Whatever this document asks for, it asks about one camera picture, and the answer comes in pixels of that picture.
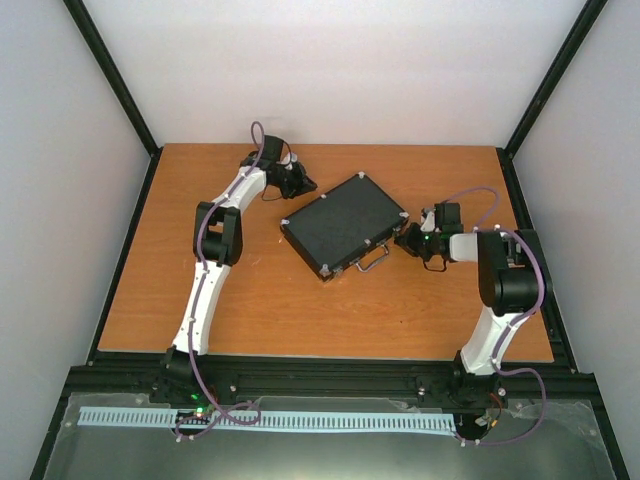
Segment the black poker set case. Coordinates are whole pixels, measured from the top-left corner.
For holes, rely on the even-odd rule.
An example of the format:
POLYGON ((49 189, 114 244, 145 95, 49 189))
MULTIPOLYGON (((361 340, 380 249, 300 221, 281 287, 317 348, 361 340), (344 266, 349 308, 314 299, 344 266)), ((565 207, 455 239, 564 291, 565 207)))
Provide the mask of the black poker set case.
POLYGON ((361 273, 389 255, 409 213, 359 172, 280 222, 284 238, 323 282, 351 266, 361 273))

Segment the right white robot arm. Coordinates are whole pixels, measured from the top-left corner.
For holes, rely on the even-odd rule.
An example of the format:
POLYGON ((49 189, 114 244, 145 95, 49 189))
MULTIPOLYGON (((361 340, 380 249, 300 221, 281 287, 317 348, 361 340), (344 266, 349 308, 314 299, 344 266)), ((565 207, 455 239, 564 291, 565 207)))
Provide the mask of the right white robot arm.
POLYGON ((424 266, 439 257, 445 272, 453 263, 475 263, 482 309, 476 327, 456 357, 445 380, 429 386, 454 404, 471 406, 496 394, 502 359, 519 328, 552 290, 548 267, 533 229, 464 230, 460 205, 441 202, 422 212, 395 244, 424 266))

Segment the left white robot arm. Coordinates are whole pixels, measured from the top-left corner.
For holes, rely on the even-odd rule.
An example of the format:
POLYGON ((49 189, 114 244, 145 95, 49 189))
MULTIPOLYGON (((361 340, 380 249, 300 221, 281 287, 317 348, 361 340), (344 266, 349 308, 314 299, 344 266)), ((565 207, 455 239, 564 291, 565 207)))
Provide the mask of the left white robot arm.
POLYGON ((198 371, 197 358, 208 353, 220 294, 243 251, 242 214, 269 186, 277 188, 282 199, 317 189, 286 140, 265 135, 254 145, 226 189, 196 207, 192 289, 164 363, 174 392, 186 402, 197 402, 211 393, 207 376, 198 371))

